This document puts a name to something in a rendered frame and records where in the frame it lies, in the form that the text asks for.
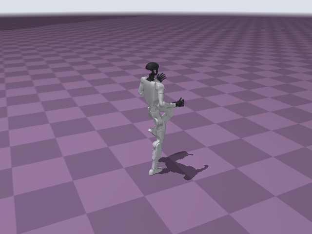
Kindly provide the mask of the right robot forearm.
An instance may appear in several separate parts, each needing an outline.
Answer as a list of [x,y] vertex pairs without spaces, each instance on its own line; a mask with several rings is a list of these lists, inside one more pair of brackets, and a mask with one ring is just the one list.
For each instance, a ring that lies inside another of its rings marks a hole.
[[167,108],[173,108],[176,107],[176,103],[168,103],[163,101],[163,106],[167,109]]

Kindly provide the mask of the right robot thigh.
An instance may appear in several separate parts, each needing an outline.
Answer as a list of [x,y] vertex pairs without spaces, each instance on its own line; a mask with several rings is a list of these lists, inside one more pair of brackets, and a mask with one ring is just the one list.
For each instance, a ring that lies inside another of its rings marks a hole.
[[164,117],[161,117],[159,114],[156,114],[154,116],[154,123],[156,126],[156,136],[157,136],[157,141],[153,142],[153,148],[156,149],[156,145],[158,143],[163,143],[164,137],[165,137],[165,120]]

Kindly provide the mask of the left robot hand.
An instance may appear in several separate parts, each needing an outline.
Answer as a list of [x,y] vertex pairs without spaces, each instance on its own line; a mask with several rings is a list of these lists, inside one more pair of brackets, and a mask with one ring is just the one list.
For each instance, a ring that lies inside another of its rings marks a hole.
[[[163,73],[162,73],[162,74],[163,74]],[[162,74],[160,74],[160,75],[158,74],[157,77],[156,77],[156,79],[158,79],[160,82],[162,82],[164,79],[166,79],[166,78],[164,78],[164,77],[165,77],[165,76],[164,76],[165,74],[163,74],[163,75],[162,75]],[[162,77],[162,76],[163,76],[163,77]],[[162,78],[161,78],[161,77],[162,77]],[[164,79],[163,79],[163,78],[164,78]]]

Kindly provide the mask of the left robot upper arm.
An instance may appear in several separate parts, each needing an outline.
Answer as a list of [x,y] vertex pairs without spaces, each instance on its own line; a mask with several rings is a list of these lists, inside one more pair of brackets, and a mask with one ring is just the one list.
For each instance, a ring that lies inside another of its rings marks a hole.
[[143,96],[143,95],[144,95],[143,81],[144,81],[145,78],[146,78],[146,77],[142,77],[142,78],[140,79],[140,86],[139,86],[139,90],[138,90],[138,94],[139,94],[140,96]]

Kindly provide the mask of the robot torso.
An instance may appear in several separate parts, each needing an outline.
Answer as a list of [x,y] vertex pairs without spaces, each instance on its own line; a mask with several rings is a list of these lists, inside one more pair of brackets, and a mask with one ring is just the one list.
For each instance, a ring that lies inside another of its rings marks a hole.
[[[148,76],[146,78],[148,78]],[[157,108],[159,101],[156,90],[156,82],[160,81],[154,78],[155,80],[150,82],[146,80],[146,78],[143,81],[144,96],[146,102],[150,104],[150,107],[148,107],[149,116],[154,119],[154,116],[160,113],[159,109]]]

